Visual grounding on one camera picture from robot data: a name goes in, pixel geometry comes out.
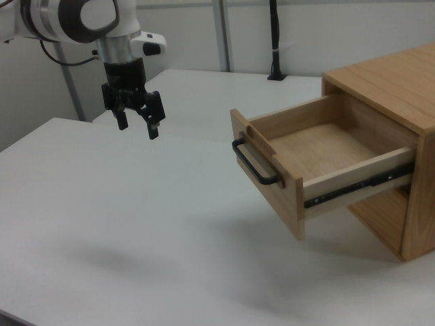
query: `open drawer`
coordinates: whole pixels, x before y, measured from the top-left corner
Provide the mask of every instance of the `open drawer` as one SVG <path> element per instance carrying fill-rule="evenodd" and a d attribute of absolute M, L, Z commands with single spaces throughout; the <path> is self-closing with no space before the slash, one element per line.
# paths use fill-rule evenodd
<path fill-rule="evenodd" d="M 347 93 L 231 118 L 239 164 L 297 239 L 306 219 L 412 181 L 418 136 Z"/>

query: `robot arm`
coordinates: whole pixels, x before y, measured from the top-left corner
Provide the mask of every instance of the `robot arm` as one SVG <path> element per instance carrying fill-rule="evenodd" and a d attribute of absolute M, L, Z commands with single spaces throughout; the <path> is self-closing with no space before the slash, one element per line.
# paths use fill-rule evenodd
<path fill-rule="evenodd" d="M 105 107 L 119 128 L 128 127 L 125 108 L 134 109 L 150 138 L 165 118 L 158 92 L 146 92 L 144 56 L 163 54 L 162 35 L 141 31 L 136 0 L 0 0 L 0 41 L 30 37 L 47 42 L 97 43 L 108 82 Z"/>

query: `cable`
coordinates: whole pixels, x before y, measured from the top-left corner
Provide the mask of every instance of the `cable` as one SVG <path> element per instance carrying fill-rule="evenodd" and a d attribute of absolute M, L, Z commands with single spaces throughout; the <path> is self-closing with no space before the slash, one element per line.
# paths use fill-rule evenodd
<path fill-rule="evenodd" d="M 13 1 L 13 0 L 6 0 L 5 2 L 3 2 L 3 3 L 0 5 L 0 9 L 3 8 L 3 7 L 6 7 L 6 6 L 9 5 L 12 1 Z"/>
<path fill-rule="evenodd" d="M 46 46 L 44 45 L 43 41 L 39 41 L 41 43 L 41 48 L 44 51 L 44 53 L 47 55 L 48 58 L 50 58 L 51 60 L 53 60 L 55 63 L 62 65 L 62 66 L 67 66 L 67 67 L 76 67 L 76 66 L 81 66 L 84 65 L 85 63 L 91 62 L 93 60 L 95 60 L 96 58 L 89 58 L 88 60 L 82 61 L 82 62 L 77 62 L 77 63 L 65 63 L 62 61 L 59 61 L 55 58 L 52 57 L 52 55 L 50 53 L 48 53 Z"/>

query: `wooden box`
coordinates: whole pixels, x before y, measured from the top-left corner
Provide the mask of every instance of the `wooden box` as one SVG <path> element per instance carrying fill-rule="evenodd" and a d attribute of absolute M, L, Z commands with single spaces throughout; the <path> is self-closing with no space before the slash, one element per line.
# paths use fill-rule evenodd
<path fill-rule="evenodd" d="M 435 248 L 435 44 L 324 73 L 323 96 L 246 120 L 238 162 L 299 240 L 347 206 L 400 259 Z"/>

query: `black handle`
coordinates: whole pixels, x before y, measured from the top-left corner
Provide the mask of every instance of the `black handle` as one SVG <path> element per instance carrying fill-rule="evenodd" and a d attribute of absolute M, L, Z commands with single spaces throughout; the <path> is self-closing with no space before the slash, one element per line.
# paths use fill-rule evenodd
<path fill-rule="evenodd" d="M 271 27 L 272 27 L 272 49 L 279 49 L 279 18 L 277 0 L 270 0 L 271 7 Z"/>
<path fill-rule="evenodd" d="M 245 143 L 244 138 L 236 139 L 235 141 L 232 142 L 232 150 L 236 153 L 237 157 L 240 158 L 240 160 L 244 163 L 244 165 L 246 165 L 248 170 L 254 175 L 257 181 L 262 185 L 272 185 L 274 183 L 278 183 L 279 179 L 277 175 L 273 177 L 263 177 L 256 170 L 256 168 L 254 168 L 252 163 L 246 158 L 246 156 L 239 149 L 239 146 L 243 145 L 244 143 Z"/>

